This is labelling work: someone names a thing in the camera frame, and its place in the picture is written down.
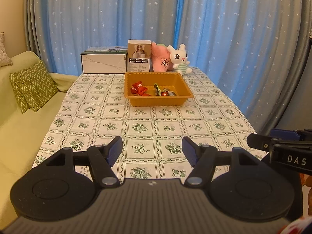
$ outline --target candy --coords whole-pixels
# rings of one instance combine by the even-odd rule
[[[156,96],[161,96],[161,90],[159,86],[157,85],[157,83],[154,84],[154,88],[156,90]]]
[[[163,92],[161,93],[161,95],[162,95],[162,96],[168,96],[169,93],[168,93],[168,91],[163,91]]]
[[[139,94],[143,94],[143,92],[147,91],[147,88],[142,85],[142,81],[139,81],[132,85]]]
[[[135,88],[133,88],[133,87],[131,87],[131,93],[138,94],[137,90]]]
[[[143,94],[144,94],[145,91],[147,91],[147,88],[145,88],[143,91],[139,92],[139,94],[140,94],[141,96],[143,96]]]
[[[176,94],[174,93],[174,91],[168,91],[169,96],[176,96]]]

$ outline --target cushion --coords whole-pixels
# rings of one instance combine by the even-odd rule
[[[29,68],[30,67],[25,68],[23,70],[20,70],[18,72],[9,74],[9,78],[10,78],[10,81],[12,84],[12,88],[13,88],[13,91],[15,93],[15,97],[16,97],[16,101],[18,103],[18,106],[21,109],[21,113],[26,112],[30,108],[30,106],[28,105],[26,98],[24,97],[23,93],[21,92],[21,90],[18,87],[18,76],[20,74],[23,74]]]
[[[20,73],[17,76],[17,83],[34,112],[38,111],[58,92],[42,60]]]
[[[12,61],[4,48],[4,32],[0,33],[0,67],[12,65]]]

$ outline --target cardboard box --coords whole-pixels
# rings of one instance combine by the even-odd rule
[[[91,47],[81,54],[83,74],[124,74],[127,47]]]
[[[127,72],[149,72],[151,47],[150,40],[128,41]]]

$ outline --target floral tablecloth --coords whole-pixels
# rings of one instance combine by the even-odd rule
[[[83,74],[68,90],[42,142],[33,167],[63,147],[84,151],[95,144],[123,139],[123,151],[112,167],[122,182],[131,178],[185,178],[192,168],[181,149],[183,136],[221,151],[249,148],[253,128],[235,104],[198,68],[184,76],[194,93],[183,106],[133,107],[124,97],[124,75]],[[215,176],[228,170],[217,166]],[[87,166],[76,171],[90,177]]]

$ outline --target orange plastic tray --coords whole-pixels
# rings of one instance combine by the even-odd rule
[[[194,97],[185,80],[179,73],[157,72],[127,72],[124,75],[124,96],[129,99],[132,106],[175,106]],[[133,96],[131,86],[138,81],[148,88],[146,93],[151,96]],[[161,90],[168,88],[176,96],[156,96],[154,84],[157,83]]]

